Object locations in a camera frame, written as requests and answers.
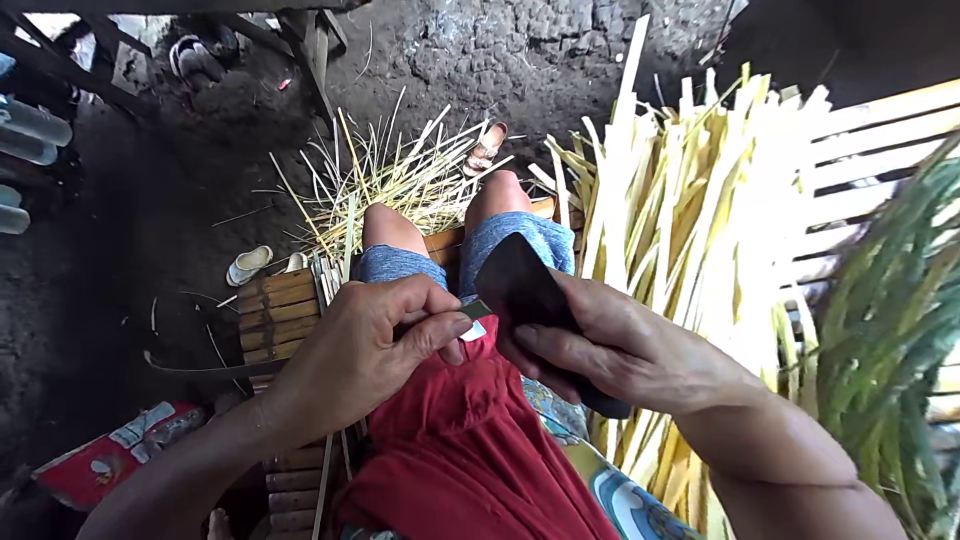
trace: bamboo pile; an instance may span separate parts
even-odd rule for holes
[[[827,91],[804,101],[794,89],[774,91],[769,75],[751,75],[746,65],[722,96],[709,71],[699,102],[685,79],[679,109],[655,110],[633,92],[647,22],[637,22],[610,123],[598,132],[584,118],[587,136],[573,133],[572,150],[548,137],[554,177],[534,173],[583,208],[580,277],[699,333],[771,389],[798,402],[805,396],[810,410],[816,366],[807,353],[816,338],[786,265],[791,241],[804,232],[798,216],[812,190],[800,179],[813,165],[809,134],[829,111]],[[576,194],[565,193],[567,175]],[[799,350],[787,302],[802,314]],[[730,537],[707,467],[668,416],[594,416],[592,442],[607,460],[707,538]]]
[[[382,203],[402,214],[424,235],[459,227],[467,206],[484,176],[510,161],[509,156],[473,178],[463,174],[469,152],[488,128],[488,121],[465,129],[466,119],[454,132],[444,123],[450,105],[429,121],[420,136],[404,142],[394,132],[396,112],[406,92],[400,92],[394,113],[384,120],[360,126],[337,109],[340,124],[334,124],[333,144],[326,147],[308,141],[323,157],[320,167],[300,151],[312,179],[313,196],[296,193],[274,158],[274,167],[283,180],[283,189],[297,202],[306,222],[299,234],[291,234],[303,251],[320,249],[333,259],[349,263],[349,254],[360,249],[364,210]],[[341,156],[341,136],[347,154]],[[347,171],[341,168],[345,162]]]

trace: right hand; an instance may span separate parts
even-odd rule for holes
[[[497,344],[529,379],[579,401],[549,364],[587,376],[604,393],[631,405],[683,415],[745,405],[767,392],[763,382],[699,335],[600,282],[552,271],[583,335],[526,325]]]

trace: red cloth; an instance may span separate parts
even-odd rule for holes
[[[487,335],[436,355],[370,417],[371,457],[339,498],[344,525],[417,540],[619,535]]]

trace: slipper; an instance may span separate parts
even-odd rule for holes
[[[464,174],[472,178],[493,167],[493,158],[496,158],[500,145],[507,138],[507,133],[507,125],[503,122],[493,124],[480,137],[480,141],[467,156],[467,162],[464,164]]]
[[[224,79],[227,71],[213,58],[199,37],[181,37],[170,47],[170,69],[194,90]]]
[[[270,246],[260,246],[253,251],[240,254],[227,270],[227,284],[238,287],[250,281],[273,259],[274,250],[270,249]]]
[[[306,268],[306,255],[300,252],[294,252],[290,256],[290,260],[287,261],[287,269],[283,271],[284,274],[288,272],[296,272]]]

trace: denim shorts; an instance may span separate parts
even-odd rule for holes
[[[493,248],[512,233],[522,233],[547,266],[573,274],[573,231],[529,212],[498,213],[470,232],[460,247],[459,290],[464,302],[476,297],[477,273]],[[358,276],[362,282],[391,282],[414,274],[426,274],[449,290],[446,272],[432,259],[399,248],[371,246],[360,257]]]

